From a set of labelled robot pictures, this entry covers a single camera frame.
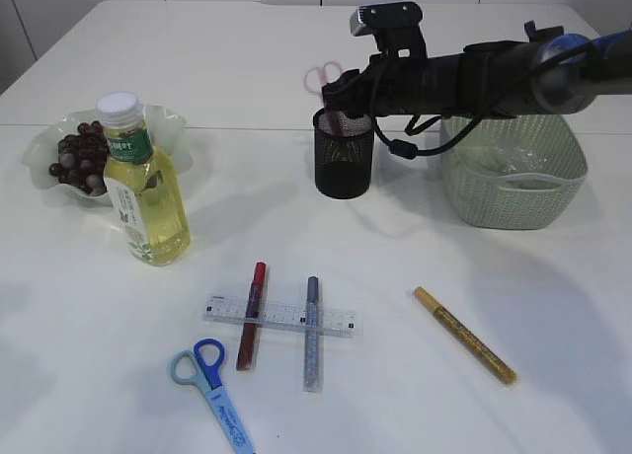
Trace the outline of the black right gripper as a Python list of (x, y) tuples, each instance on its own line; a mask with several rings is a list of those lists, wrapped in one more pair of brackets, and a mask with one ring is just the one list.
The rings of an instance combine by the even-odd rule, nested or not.
[(387, 60), (374, 54), (360, 71), (344, 71), (322, 87), (324, 109), (347, 117), (425, 115), (423, 79), (426, 64), (410, 57)]

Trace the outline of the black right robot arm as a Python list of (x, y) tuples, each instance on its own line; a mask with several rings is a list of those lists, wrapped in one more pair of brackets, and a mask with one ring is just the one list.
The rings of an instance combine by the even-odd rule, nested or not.
[(377, 53), (364, 70), (323, 87), (325, 107), (349, 116), (509, 118), (575, 114), (598, 96), (630, 94), (630, 32), (589, 39), (526, 27), (528, 41), (480, 42), (437, 57), (417, 24), (377, 28)]

